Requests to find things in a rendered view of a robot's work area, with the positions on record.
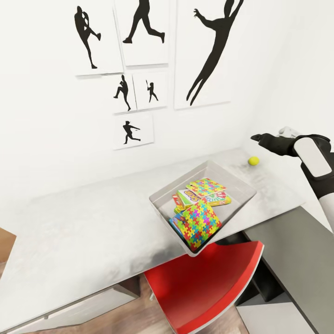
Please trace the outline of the board game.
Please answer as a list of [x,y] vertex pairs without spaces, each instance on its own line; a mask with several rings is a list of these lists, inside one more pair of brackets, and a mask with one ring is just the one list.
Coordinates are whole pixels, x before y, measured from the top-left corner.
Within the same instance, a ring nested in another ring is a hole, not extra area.
[[177,226],[177,221],[182,221],[182,224],[187,223],[188,219],[185,220],[185,217],[182,216],[182,213],[184,212],[184,210],[182,212],[179,212],[178,214],[176,214],[174,217],[172,217],[170,220],[168,220],[169,225],[172,227],[172,229],[176,232],[176,234],[181,238],[181,240],[184,239],[184,236],[182,234],[182,232],[180,231],[179,227]]
[[174,208],[174,212],[178,214],[179,212],[182,212],[181,210],[178,209],[178,207]]
[[[196,194],[190,189],[177,190],[176,195],[172,197],[179,210],[183,211],[194,205],[197,201],[201,200]],[[210,206],[219,206],[231,203],[231,198],[223,191],[211,194],[205,197]]]

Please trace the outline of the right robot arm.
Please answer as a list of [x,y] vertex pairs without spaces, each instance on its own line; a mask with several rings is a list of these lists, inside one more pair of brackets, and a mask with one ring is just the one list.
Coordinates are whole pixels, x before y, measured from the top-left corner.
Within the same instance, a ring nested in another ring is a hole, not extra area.
[[318,134],[303,135],[289,126],[279,130],[277,136],[264,133],[250,139],[277,155],[301,159],[300,167],[334,233],[334,152],[331,152],[331,140]]

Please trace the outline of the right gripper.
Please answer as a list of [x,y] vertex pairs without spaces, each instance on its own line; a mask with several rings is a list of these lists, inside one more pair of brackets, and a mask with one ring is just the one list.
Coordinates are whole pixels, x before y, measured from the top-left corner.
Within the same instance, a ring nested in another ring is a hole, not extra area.
[[286,138],[276,137],[269,133],[264,133],[263,135],[254,135],[250,139],[257,141],[258,145],[268,149],[270,152],[283,156],[283,154],[279,152],[279,145]]

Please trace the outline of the tennis ball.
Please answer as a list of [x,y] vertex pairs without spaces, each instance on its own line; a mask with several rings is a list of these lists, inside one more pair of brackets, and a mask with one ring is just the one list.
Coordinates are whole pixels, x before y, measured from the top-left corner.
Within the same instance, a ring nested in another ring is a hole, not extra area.
[[251,158],[249,158],[249,164],[255,166],[259,163],[259,158],[256,156],[253,156]]

